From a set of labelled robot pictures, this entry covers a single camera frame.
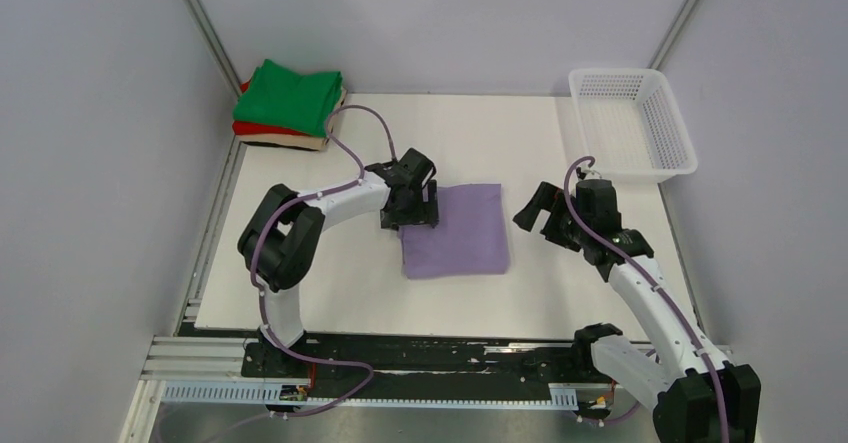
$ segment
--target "folded purple towel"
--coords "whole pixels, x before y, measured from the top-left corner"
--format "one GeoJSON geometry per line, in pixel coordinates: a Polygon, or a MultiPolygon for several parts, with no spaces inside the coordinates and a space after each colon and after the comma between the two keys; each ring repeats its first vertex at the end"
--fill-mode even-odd
{"type": "Polygon", "coordinates": [[[404,226],[403,272],[423,279],[454,275],[502,275],[509,269],[509,246],[501,185],[439,188],[439,224],[404,226]]]}

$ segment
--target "laundry basket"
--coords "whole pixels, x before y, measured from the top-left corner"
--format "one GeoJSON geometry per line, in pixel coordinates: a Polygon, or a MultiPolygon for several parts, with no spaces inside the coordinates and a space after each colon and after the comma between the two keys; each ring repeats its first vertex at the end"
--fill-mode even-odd
{"type": "MultiPolygon", "coordinates": [[[[698,160],[665,76],[647,69],[578,69],[568,75],[577,134],[594,169],[622,182],[659,183],[698,160]]],[[[567,155],[576,159],[579,154],[567,155]]]]}

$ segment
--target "tabletop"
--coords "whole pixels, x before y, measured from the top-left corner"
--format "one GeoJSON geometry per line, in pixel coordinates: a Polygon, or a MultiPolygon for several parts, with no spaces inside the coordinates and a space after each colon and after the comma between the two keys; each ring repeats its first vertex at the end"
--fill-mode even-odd
{"type": "MultiPolygon", "coordinates": [[[[408,280],[393,231],[376,213],[343,222],[321,236],[312,269],[300,283],[304,327],[313,332],[571,339],[586,325],[608,322],[633,341],[645,332],[624,301],[582,255],[520,230],[512,216],[539,182],[562,185],[564,141],[574,112],[570,98],[351,94],[347,103],[378,111],[398,155],[414,147],[436,165],[440,186],[500,183],[511,267],[505,275],[408,280]]],[[[349,110],[337,134],[366,163],[386,161],[379,122],[349,110]]],[[[309,153],[249,147],[244,154],[217,248],[208,271],[198,328],[256,329],[257,291],[248,281],[236,242],[268,189],[284,183],[308,190],[348,181],[353,161],[337,146],[309,153]]],[[[655,251],[667,286],[690,316],[683,277],[657,185],[615,183],[626,228],[638,229],[655,251]]]]}

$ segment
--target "gray wall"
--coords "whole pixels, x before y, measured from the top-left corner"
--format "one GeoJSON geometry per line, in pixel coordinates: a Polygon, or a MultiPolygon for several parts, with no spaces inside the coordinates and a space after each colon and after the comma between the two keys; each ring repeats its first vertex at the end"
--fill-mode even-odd
{"type": "Polygon", "coordinates": [[[763,379],[764,441],[848,431],[848,0],[704,0],[665,68],[700,168],[674,224],[709,330],[763,379]]]}
{"type": "Polygon", "coordinates": [[[202,0],[242,79],[264,58],[379,93],[551,94],[647,66],[683,0],[202,0]]]}
{"type": "Polygon", "coordinates": [[[0,440],[114,441],[232,96],[181,0],[0,0],[0,440]]]}

